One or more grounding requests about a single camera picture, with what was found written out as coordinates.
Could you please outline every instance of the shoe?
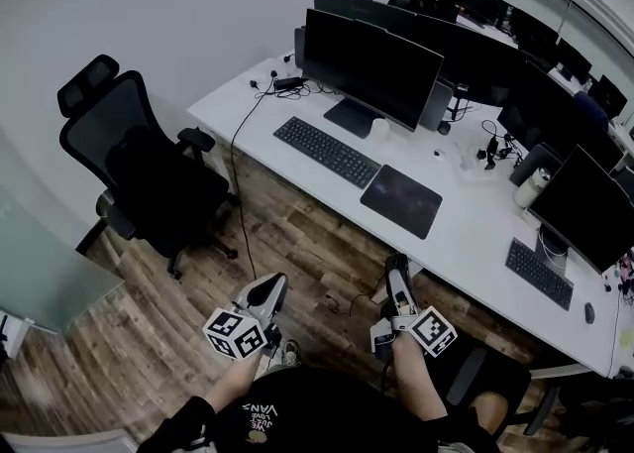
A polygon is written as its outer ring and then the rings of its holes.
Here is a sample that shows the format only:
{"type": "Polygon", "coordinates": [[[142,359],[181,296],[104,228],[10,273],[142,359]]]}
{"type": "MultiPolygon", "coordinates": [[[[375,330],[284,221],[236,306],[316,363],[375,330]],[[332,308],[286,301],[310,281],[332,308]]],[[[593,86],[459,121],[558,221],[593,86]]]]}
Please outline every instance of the shoe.
{"type": "Polygon", "coordinates": [[[284,367],[299,367],[301,365],[301,351],[299,344],[289,340],[281,350],[281,364],[284,367]]]}

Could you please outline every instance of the mouse pad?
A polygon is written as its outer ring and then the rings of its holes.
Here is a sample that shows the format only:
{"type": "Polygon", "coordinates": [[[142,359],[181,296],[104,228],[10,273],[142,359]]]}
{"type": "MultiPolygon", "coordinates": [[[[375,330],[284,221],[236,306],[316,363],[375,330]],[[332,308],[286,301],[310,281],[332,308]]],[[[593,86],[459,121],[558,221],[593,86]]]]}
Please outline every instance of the mouse pad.
{"type": "Polygon", "coordinates": [[[361,197],[361,203],[425,239],[443,197],[402,172],[383,166],[361,197]]]}

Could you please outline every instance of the wooden floor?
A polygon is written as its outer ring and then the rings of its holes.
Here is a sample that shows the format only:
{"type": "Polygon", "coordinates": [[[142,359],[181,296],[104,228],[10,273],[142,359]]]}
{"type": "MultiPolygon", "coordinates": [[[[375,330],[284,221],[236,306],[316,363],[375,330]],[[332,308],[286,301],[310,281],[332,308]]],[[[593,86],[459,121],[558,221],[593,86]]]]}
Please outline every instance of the wooden floor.
{"type": "MultiPolygon", "coordinates": [[[[282,333],[299,341],[306,363],[352,372],[378,386],[382,365],[369,346],[378,307],[362,297],[352,317],[347,312],[356,295],[372,291],[391,249],[247,157],[237,163],[258,275],[289,277],[277,317],[282,333]],[[333,313],[337,307],[341,313],[333,313]]],[[[205,394],[228,363],[214,354],[200,328],[252,279],[237,212],[220,238],[240,258],[230,262],[213,248],[190,248],[181,258],[178,284],[146,242],[126,242],[107,229],[88,257],[125,283],[63,338],[30,331],[18,358],[0,375],[0,430],[68,435],[123,427],[142,441],[190,396],[205,394]]],[[[448,285],[420,275],[414,286],[422,303],[522,363],[547,351],[448,285]]],[[[530,409],[541,392],[531,385],[522,408],[530,409]]],[[[500,448],[570,450],[556,426],[551,417],[533,438],[509,427],[500,448]]]]}

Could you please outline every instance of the keyboard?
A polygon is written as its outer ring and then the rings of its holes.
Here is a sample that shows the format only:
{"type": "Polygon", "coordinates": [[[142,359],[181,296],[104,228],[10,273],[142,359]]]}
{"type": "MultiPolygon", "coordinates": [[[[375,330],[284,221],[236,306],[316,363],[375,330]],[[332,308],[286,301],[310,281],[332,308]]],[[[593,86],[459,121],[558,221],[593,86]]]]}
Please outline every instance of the keyboard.
{"type": "Polygon", "coordinates": [[[372,159],[299,118],[292,117],[273,135],[358,188],[366,188],[380,168],[372,159]]]}
{"type": "Polygon", "coordinates": [[[506,268],[546,294],[561,308],[570,309],[573,284],[549,268],[537,254],[516,238],[513,239],[506,257],[506,268]]]}

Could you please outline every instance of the computer mouse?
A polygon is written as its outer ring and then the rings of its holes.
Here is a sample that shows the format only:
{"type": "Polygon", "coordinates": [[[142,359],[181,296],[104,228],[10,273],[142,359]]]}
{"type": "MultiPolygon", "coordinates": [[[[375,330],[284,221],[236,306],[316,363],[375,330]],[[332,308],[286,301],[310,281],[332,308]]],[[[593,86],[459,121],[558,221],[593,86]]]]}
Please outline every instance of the computer mouse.
{"type": "Polygon", "coordinates": [[[592,324],[594,322],[594,307],[590,302],[585,304],[585,322],[587,324],[592,324]]]}
{"type": "Polygon", "coordinates": [[[443,136],[447,136],[449,134],[449,131],[452,130],[452,124],[450,124],[449,122],[441,122],[438,126],[438,129],[436,130],[443,136]]]}

